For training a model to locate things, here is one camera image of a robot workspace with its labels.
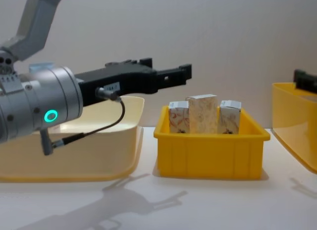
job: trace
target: robotic arm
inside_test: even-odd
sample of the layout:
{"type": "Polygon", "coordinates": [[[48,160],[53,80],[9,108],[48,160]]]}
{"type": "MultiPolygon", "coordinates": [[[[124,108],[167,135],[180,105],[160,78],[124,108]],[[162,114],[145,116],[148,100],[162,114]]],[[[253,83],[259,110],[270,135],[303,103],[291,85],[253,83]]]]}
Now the robotic arm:
{"type": "Polygon", "coordinates": [[[27,0],[17,34],[0,45],[0,143],[40,131],[45,155],[53,153],[48,128],[79,118],[84,106],[105,99],[100,92],[121,96],[154,94],[185,85],[191,65],[157,71],[152,59],[107,63],[105,68],[74,75],[67,67],[33,65],[17,74],[14,63],[44,48],[61,0],[27,0]]]}

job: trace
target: yellow storage tray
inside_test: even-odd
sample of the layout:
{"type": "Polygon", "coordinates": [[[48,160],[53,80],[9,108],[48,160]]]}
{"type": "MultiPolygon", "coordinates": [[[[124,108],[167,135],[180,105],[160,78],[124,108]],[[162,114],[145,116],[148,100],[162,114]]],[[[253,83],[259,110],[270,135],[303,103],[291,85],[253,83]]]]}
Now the yellow storage tray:
{"type": "Polygon", "coordinates": [[[263,144],[270,134],[244,109],[237,135],[169,133],[168,106],[165,106],[154,137],[158,139],[160,176],[260,179],[263,144]]]}
{"type": "Polygon", "coordinates": [[[275,136],[307,169],[317,173],[317,95],[293,83],[272,86],[275,136]]]}
{"type": "MultiPolygon", "coordinates": [[[[126,114],[118,125],[55,149],[50,156],[43,154],[39,133],[2,144],[0,181],[104,181],[132,173],[142,147],[143,128],[138,123],[144,99],[122,99],[126,114]]],[[[52,128],[51,139],[89,132],[113,123],[120,115],[121,105],[116,102],[105,101],[85,107],[79,119],[52,128]]]]}

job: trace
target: green led ring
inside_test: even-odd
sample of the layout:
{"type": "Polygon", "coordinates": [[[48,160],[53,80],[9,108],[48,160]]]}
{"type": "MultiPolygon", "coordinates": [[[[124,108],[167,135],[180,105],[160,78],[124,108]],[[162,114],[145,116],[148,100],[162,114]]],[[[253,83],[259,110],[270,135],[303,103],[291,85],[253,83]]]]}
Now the green led ring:
{"type": "Polygon", "coordinates": [[[58,113],[56,110],[49,110],[44,115],[44,121],[45,122],[54,122],[58,117],[58,113]]]}

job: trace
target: small printed box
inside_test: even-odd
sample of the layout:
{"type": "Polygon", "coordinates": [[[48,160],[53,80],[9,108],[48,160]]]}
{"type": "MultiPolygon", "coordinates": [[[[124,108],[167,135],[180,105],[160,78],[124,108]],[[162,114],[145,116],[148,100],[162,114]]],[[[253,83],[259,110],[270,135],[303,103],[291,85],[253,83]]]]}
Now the small printed box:
{"type": "Polygon", "coordinates": [[[198,95],[186,100],[189,104],[190,132],[217,134],[217,95],[198,95]]]}
{"type": "Polygon", "coordinates": [[[223,100],[220,104],[218,134],[239,134],[241,102],[223,100]]]}
{"type": "Polygon", "coordinates": [[[189,133],[188,102],[170,102],[168,108],[170,133],[189,133]]]}

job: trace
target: box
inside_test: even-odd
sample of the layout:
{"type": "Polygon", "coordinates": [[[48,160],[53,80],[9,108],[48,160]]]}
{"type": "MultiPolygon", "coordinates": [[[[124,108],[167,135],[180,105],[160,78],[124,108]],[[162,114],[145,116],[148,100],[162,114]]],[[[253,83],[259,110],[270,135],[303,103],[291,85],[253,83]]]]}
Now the box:
{"type": "Polygon", "coordinates": [[[272,86],[273,133],[307,169],[317,173],[317,94],[293,83],[272,86]]]}
{"type": "MultiPolygon", "coordinates": [[[[144,99],[122,97],[126,106],[116,126],[80,139],[44,156],[38,132],[1,144],[0,181],[82,182],[106,181],[131,174],[139,160],[143,128],[138,125],[144,99]]],[[[109,125],[121,115],[117,102],[104,101],[83,109],[78,119],[51,129],[52,141],[109,125]]]]}
{"type": "Polygon", "coordinates": [[[217,133],[217,95],[188,97],[191,133],[217,133]]]}
{"type": "Polygon", "coordinates": [[[189,133],[187,101],[169,103],[169,128],[171,133],[189,133]]]}
{"type": "Polygon", "coordinates": [[[238,135],[170,133],[165,106],[154,137],[160,176],[249,180],[261,178],[263,143],[270,134],[244,109],[238,135]]]}
{"type": "Polygon", "coordinates": [[[241,102],[223,100],[220,104],[218,133],[238,134],[240,126],[241,102]]]}

